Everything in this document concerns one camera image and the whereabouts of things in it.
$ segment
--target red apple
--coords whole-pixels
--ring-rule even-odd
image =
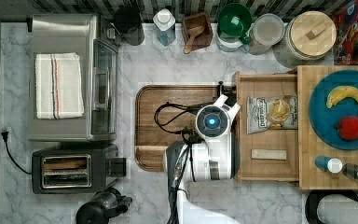
[[[344,117],[334,127],[338,129],[338,135],[345,140],[358,139],[358,118]]]

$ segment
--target toaster slot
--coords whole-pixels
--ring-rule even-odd
[[[54,156],[42,159],[44,189],[86,188],[91,186],[91,156]]]

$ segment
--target toaster oven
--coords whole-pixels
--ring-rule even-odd
[[[34,15],[29,85],[30,141],[91,142],[116,137],[117,46],[109,22],[97,15]],[[74,52],[79,56],[84,113],[79,118],[36,116],[35,57]]]

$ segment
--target banana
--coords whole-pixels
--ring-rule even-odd
[[[327,96],[327,107],[337,105],[343,99],[351,97],[358,103],[358,89],[353,86],[338,86],[330,91]]]

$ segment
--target white towel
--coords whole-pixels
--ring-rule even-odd
[[[36,116],[69,119],[84,113],[80,57],[75,53],[37,54]]]

